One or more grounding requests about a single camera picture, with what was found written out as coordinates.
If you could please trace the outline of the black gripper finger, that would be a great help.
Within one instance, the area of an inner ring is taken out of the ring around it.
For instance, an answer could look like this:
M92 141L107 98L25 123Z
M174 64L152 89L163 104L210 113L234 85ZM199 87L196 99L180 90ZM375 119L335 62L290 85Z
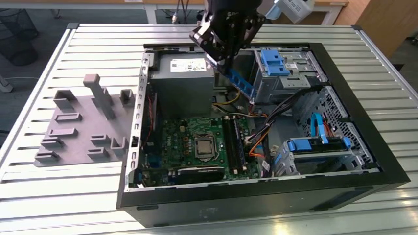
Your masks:
M219 73L230 73L232 67L232 46L222 43L210 26L198 26L190 33L190 39L206 53L207 62Z
M234 58L240 49L247 48L262 25L264 16L262 14L235 14L228 25L228 64L232 64Z

